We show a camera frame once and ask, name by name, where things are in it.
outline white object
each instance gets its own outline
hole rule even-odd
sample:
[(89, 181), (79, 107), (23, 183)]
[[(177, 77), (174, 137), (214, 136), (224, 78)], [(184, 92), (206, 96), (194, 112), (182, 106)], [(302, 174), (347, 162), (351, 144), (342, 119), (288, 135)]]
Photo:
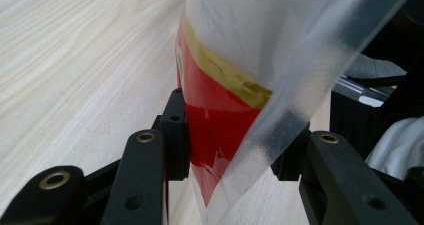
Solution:
[(424, 117), (394, 123), (366, 162), (370, 167), (401, 180), (409, 168), (424, 166)]

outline screw hole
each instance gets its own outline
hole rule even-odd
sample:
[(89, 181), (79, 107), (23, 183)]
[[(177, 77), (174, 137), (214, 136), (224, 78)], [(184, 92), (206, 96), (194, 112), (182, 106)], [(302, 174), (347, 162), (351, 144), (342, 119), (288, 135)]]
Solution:
[(142, 133), (137, 136), (137, 142), (146, 143), (155, 140), (156, 136), (153, 133)]
[(41, 180), (38, 186), (43, 190), (51, 190), (63, 186), (68, 182), (71, 175), (66, 171), (58, 171), (51, 173)]
[(319, 138), (326, 143), (339, 143), (340, 139), (331, 134), (321, 134)]
[(132, 196), (125, 201), (125, 207), (128, 210), (137, 209), (143, 204), (143, 196)]
[(362, 201), (364, 201), (368, 206), (377, 209), (377, 210), (385, 210), (386, 204), (383, 200), (379, 199), (375, 195), (367, 194), (362, 197)]

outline wooden table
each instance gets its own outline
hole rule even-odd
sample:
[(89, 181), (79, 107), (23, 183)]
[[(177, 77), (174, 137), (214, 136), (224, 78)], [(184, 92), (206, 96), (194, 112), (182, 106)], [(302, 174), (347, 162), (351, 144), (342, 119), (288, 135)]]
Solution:
[[(184, 0), (0, 0), (0, 212), (35, 174), (89, 174), (150, 128), (176, 87)], [(328, 124), (328, 104), (314, 128)], [(171, 183), (170, 223), (201, 224), (191, 178)], [(306, 224), (297, 183), (267, 171), (223, 224)]]

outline metal screw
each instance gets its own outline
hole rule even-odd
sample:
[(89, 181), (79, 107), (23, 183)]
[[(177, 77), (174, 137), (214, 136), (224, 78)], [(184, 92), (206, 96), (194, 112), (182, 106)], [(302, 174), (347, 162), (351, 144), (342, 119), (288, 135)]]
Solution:
[(334, 135), (328, 134), (328, 133), (324, 133), (324, 134), (320, 134), (319, 138), (326, 142), (326, 143), (339, 143), (340, 139)]
[(41, 180), (39, 187), (43, 190), (55, 189), (64, 185), (70, 178), (71, 174), (64, 170), (50, 173)]
[(141, 133), (137, 136), (137, 142), (147, 143), (155, 140), (156, 136), (153, 133)]

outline wood grain surface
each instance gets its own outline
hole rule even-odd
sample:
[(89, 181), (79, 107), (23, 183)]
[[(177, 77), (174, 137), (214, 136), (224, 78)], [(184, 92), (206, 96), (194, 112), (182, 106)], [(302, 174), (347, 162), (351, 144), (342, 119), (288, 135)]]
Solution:
[[(0, 213), (37, 173), (89, 174), (149, 128), (176, 87), (184, 0), (0, 0)], [(313, 127), (328, 126), (328, 103)], [(201, 224), (191, 178), (170, 224)], [(307, 224), (297, 183), (267, 171), (222, 224)]]

